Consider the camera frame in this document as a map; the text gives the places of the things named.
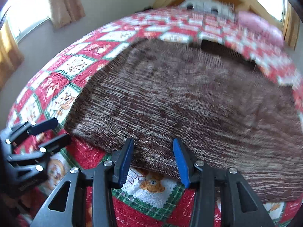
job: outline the brown knit blanket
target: brown knit blanket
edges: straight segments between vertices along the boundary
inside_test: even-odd
[[[302,193],[302,130],[291,88],[185,44],[134,42],[88,81],[65,129],[107,152],[133,137],[132,165],[175,179],[178,136],[211,166],[238,168],[262,201]]]

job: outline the beige curtain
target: beige curtain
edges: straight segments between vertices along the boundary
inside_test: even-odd
[[[5,22],[0,29],[0,89],[23,60],[9,24]]]
[[[55,28],[61,28],[85,16],[80,0],[49,0],[49,4]]]
[[[287,13],[283,25],[283,35],[285,43],[295,49],[299,37],[300,18],[294,8],[287,2]]]

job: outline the bedroom wall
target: bedroom wall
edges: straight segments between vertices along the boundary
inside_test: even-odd
[[[57,31],[48,20],[19,43],[25,60],[0,92],[0,129],[5,127],[10,107],[25,84],[57,53],[92,30],[151,6],[155,0],[81,1],[86,17]]]
[[[301,73],[303,73],[303,23],[300,22],[298,42],[295,51],[289,50],[291,58]]]

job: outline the pillow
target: pillow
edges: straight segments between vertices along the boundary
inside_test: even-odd
[[[239,12],[237,17],[240,25],[261,34],[269,43],[280,48],[284,47],[282,32],[277,27],[270,25],[265,19],[249,12]]]
[[[234,21],[234,14],[228,6],[212,0],[186,0],[179,7],[192,7],[194,11],[213,13]]]

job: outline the red and white quilt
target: red and white quilt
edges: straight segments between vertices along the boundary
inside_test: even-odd
[[[63,124],[75,98],[89,78],[137,37],[186,43],[211,40],[253,59],[270,80],[292,85],[298,114],[303,120],[303,79],[292,60],[280,48],[246,28],[213,15],[178,8],[137,13],[109,23],[73,43],[47,63],[25,86],[9,114],[8,126],[29,120],[56,117],[59,128],[28,138],[17,150],[28,153],[37,145],[64,133]],[[49,180],[26,196],[34,217],[45,198],[71,167],[97,166],[110,155],[73,138],[72,144],[55,154],[49,165]],[[163,175],[131,168],[121,190],[113,190],[119,227],[188,226],[194,191]],[[268,202],[269,215],[277,226],[286,226],[296,214],[302,197],[295,202]],[[220,226],[220,199],[216,201],[215,223]],[[91,189],[87,192],[87,226],[91,226]]]

